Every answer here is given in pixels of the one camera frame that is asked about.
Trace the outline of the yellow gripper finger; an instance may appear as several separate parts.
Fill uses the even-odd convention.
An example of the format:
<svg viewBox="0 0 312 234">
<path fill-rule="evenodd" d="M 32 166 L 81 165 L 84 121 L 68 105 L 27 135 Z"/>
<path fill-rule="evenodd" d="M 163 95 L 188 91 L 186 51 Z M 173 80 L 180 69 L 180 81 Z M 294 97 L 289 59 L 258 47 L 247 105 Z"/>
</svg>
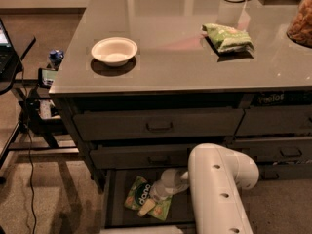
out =
<svg viewBox="0 0 312 234">
<path fill-rule="evenodd" d="M 137 214 L 139 216 L 145 216 L 148 212 L 150 212 L 155 207 L 155 205 L 156 203 L 153 199 L 147 199 Z"/>
</svg>

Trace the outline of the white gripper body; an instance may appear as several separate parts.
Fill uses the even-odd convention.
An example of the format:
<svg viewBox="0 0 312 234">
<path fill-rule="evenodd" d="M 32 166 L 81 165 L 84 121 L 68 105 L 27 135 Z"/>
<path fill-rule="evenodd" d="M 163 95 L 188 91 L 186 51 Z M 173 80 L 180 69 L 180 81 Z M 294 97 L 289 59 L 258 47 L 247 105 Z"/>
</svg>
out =
<svg viewBox="0 0 312 234">
<path fill-rule="evenodd" d="M 166 169 L 159 180 L 155 181 L 150 189 L 150 197 L 161 202 L 185 191 L 189 187 L 189 175 L 187 170 Z"/>
</svg>

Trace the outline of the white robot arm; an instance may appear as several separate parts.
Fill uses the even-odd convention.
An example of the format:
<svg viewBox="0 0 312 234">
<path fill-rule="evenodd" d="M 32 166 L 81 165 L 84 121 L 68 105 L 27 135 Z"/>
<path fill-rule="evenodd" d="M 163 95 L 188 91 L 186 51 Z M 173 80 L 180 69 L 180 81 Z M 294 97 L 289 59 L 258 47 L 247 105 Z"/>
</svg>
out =
<svg viewBox="0 0 312 234">
<path fill-rule="evenodd" d="M 258 178 L 258 167 L 248 155 L 216 144 L 200 144 L 191 151 L 185 171 L 163 171 L 138 214 L 144 216 L 158 202 L 188 189 L 196 234 L 253 234 L 239 190 L 252 189 Z"/>
</svg>

